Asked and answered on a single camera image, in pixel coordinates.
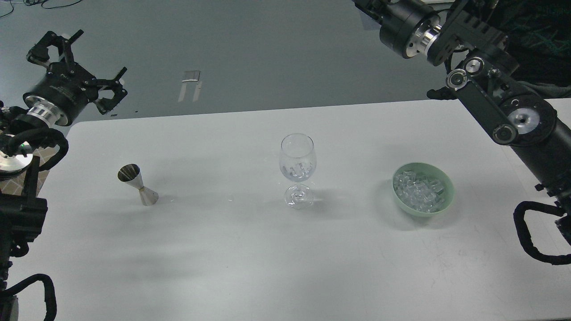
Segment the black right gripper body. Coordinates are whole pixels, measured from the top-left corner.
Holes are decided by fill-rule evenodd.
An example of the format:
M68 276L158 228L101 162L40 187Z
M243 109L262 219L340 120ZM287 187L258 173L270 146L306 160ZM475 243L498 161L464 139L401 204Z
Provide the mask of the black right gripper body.
M405 59L428 55L440 33L439 13L420 0L355 0L354 5L380 26L381 43Z

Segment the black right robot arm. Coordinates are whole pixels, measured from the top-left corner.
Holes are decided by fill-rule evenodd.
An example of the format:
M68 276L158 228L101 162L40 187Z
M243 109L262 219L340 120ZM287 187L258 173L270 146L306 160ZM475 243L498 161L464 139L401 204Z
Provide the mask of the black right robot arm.
M380 25L380 41L408 59L422 54L429 63L449 64L460 49L467 56L447 69L446 85L431 99L458 99L499 145L509 146L538 179L536 190L555 198L554 205L524 201L513 213L520 244L532 258L552 265L570 263L570 256L541 253L525 221L528 210L558 217L555 225L570 241L570 129L538 94L512 78L518 63L505 48L506 35L485 22L475 0L453 2L445 22L420 0L355 0L355 6Z

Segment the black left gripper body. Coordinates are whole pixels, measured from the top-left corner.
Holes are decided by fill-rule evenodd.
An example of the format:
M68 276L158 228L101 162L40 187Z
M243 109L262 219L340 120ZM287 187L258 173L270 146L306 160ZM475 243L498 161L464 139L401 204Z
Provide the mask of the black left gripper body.
M98 99L99 90L89 85L94 79L79 63L51 63L43 79L23 95L29 108L26 118L49 128L71 126L84 108Z

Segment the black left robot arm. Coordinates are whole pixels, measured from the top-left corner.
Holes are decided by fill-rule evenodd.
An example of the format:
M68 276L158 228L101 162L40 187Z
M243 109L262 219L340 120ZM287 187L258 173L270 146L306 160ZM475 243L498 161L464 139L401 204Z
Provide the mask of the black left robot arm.
M121 79L123 67L111 79L97 78L74 59L72 45L83 35L71 37L47 31L27 53L27 61L46 69L35 86L23 94L25 107L1 105L1 180L23 175L18 195L1 193L1 319L18 319L18 297L25 288L41 282L46 321L57 315L57 300L51 277L34 274L8 287L12 258L29 253L29 244L40 235L48 211L47 200L37 196L39 175L59 164L69 151L69 142L58 127L69 127L88 104L98 112L112 112L127 96Z

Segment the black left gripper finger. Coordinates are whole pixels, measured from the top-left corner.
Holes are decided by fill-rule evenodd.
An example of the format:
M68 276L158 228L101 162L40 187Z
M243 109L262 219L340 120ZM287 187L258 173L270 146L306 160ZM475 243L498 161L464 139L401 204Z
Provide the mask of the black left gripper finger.
M51 65L55 62L51 62L49 56L49 49L55 47L58 50L58 61L57 63L63 64L66 70L75 69L76 63L74 61L73 51L71 50L71 45L75 43L82 35L83 30L78 30L70 38L65 38L62 35L57 35L53 31L47 31L41 39L35 43L26 55L26 60L32 64L39 65L49 70Z
M114 110L114 108L116 108L116 106L118 106L118 104L120 104L120 102L123 100L123 98L127 96L127 90L120 82L126 72L127 67L123 67L112 79L93 78L89 81L89 87L96 89L98 93L97 97L92 102L101 115L106 115ZM99 93L102 91L111 91L112 97L100 97Z

